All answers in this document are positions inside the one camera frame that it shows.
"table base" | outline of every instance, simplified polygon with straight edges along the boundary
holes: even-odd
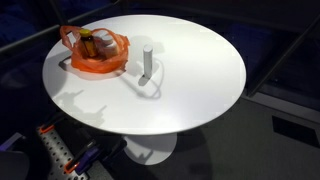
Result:
[[[177,143],[177,134],[124,136],[125,152],[130,159],[143,165],[158,164],[167,159]]]

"orange part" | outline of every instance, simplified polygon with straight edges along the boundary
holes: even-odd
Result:
[[[46,129],[43,129],[42,127],[40,127],[40,132],[42,134],[45,134],[45,133],[49,132],[52,129],[54,129],[54,125],[51,125],[51,126],[47,127]]]
[[[72,173],[72,171],[74,171],[76,169],[76,167],[80,164],[80,162],[78,162],[77,164],[75,164],[74,166],[72,166],[70,169],[67,169],[68,165],[71,163],[71,161],[69,161],[64,167],[63,170],[66,174],[70,174]]]

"white round table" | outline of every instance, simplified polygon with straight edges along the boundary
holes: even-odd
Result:
[[[175,133],[222,115],[244,89],[246,70],[237,50],[201,25],[166,16],[129,15],[84,27],[107,28],[128,37],[126,71],[79,71],[70,65],[71,53],[60,40],[44,63],[45,88],[75,119],[124,135],[127,155],[140,164],[166,159],[175,147]],[[146,44],[153,46],[151,79],[143,77]]]

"orange mesh bag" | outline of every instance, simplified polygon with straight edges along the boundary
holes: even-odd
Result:
[[[92,30],[92,34],[98,31],[107,31],[109,35],[112,36],[113,40],[117,43],[118,54],[107,58],[103,52],[103,45],[99,38],[94,37],[95,44],[98,49],[99,55],[95,58],[87,58],[83,56],[82,48],[83,43],[80,38],[80,30],[82,28],[76,26],[61,26],[60,36],[62,39],[62,44],[65,45],[72,51],[71,55],[71,65],[74,68],[77,68],[81,71],[92,72],[92,73],[108,73],[119,68],[124,68],[125,64],[128,61],[128,46],[130,42],[126,36],[120,34],[115,34],[114,32],[105,29],[99,28]],[[67,34],[72,32],[75,37],[75,43],[71,44]]]

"food item in bag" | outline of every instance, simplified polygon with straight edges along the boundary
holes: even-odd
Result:
[[[85,52],[82,52],[82,55],[86,55],[87,57],[91,57],[91,58],[98,56],[98,50],[94,42],[91,31],[88,29],[81,29],[80,36],[81,36],[80,39],[84,45],[84,48],[82,51],[85,51]]]
[[[103,36],[103,52],[105,53],[107,58],[116,56],[118,54],[118,46],[117,42],[115,42],[112,36]]]
[[[94,34],[92,34],[92,36],[96,37],[96,38],[102,38],[103,36],[108,35],[109,33],[107,31],[104,30],[100,30],[98,32],[95,32]]]

